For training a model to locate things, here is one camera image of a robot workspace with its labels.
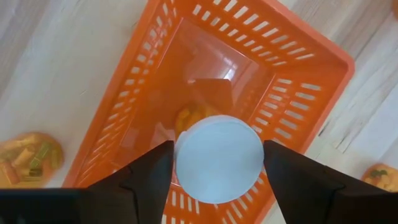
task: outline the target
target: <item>white cap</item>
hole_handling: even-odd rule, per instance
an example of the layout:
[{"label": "white cap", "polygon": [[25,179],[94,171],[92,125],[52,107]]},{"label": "white cap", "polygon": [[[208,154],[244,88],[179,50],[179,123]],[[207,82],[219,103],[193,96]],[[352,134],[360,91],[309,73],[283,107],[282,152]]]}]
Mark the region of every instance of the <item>white cap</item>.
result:
[{"label": "white cap", "polygon": [[205,203],[225,203],[245,194],[263,167],[259,136],[226,115],[205,118],[177,139],[175,169],[181,187]]}]

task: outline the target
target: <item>wooden floor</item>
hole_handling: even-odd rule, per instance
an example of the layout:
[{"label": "wooden floor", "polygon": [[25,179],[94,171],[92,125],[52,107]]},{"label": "wooden floor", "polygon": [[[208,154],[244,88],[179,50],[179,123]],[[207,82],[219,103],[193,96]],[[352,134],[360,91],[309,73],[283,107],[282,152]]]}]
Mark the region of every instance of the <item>wooden floor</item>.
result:
[{"label": "wooden floor", "polygon": [[[307,156],[360,177],[398,167],[398,22],[390,0],[280,0],[345,49],[356,74]],[[0,0],[0,141],[51,133],[67,155],[60,186],[145,0]],[[275,206],[267,217],[283,223]]]}]

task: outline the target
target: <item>lid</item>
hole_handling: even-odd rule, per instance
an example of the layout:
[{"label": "lid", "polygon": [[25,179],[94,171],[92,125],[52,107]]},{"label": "lid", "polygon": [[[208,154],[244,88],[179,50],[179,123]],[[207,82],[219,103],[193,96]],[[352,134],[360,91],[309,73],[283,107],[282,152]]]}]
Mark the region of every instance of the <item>lid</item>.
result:
[{"label": "lid", "polygon": [[263,167],[259,136],[226,115],[205,118],[183,132],[175,145],[176,175],[191,197],[225,203],[245,194]]}]

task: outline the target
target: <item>white round disc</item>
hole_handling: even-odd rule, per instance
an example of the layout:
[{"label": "white round disc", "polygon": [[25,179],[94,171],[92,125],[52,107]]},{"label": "white round disc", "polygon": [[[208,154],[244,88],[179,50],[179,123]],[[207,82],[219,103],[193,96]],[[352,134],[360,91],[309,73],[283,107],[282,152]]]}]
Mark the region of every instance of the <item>white round disc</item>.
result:
[{"label": "white round disc", "polygon": [[259,136],[245,122],[210,116],[182,133],[175,145],[176,174],[191,197],[225,203],[245,194],[263,167]]}]

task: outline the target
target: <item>basket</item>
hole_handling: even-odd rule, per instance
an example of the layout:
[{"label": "basket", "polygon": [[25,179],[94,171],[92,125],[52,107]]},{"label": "basket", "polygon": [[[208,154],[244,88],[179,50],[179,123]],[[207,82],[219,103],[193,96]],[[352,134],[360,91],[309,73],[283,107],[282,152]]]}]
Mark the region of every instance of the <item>basket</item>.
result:
[{"label": "basket", "polygon": [[[304,153],[353,72],[346,53],[276,0],[149,0],[64,187],[86,187],[172,138],[191,101]],[[259,223],[274,201],[265,171],[219,205],[172,184],[163,223]]]}]

